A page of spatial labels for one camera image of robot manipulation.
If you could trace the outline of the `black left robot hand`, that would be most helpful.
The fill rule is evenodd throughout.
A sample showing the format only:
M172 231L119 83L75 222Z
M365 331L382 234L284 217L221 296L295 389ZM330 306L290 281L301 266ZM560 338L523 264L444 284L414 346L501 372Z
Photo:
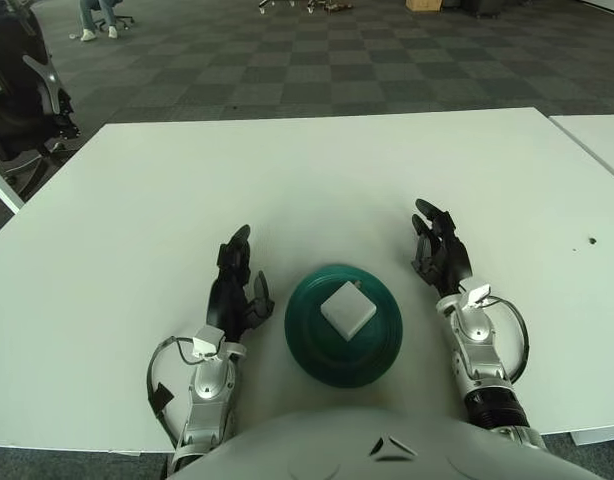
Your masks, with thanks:
M250 234L251 227L245 224L227 243L220 245L218 275L208 301L206 324L222 330L225 340L233 343L239 343L247 330L262 325L272 316L275 307L262 270L255 275L253 297L247 297L246 287L251 280Z

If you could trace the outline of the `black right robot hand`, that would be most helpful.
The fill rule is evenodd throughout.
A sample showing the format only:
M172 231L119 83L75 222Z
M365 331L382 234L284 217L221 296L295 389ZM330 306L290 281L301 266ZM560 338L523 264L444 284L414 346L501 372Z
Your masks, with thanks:
M467 249L456 235L456 226L448 211L424 199L417 199L417 213L411 221L417 235L415 255L411 262L414 271L441 298L459 293L460 282L472 276Z

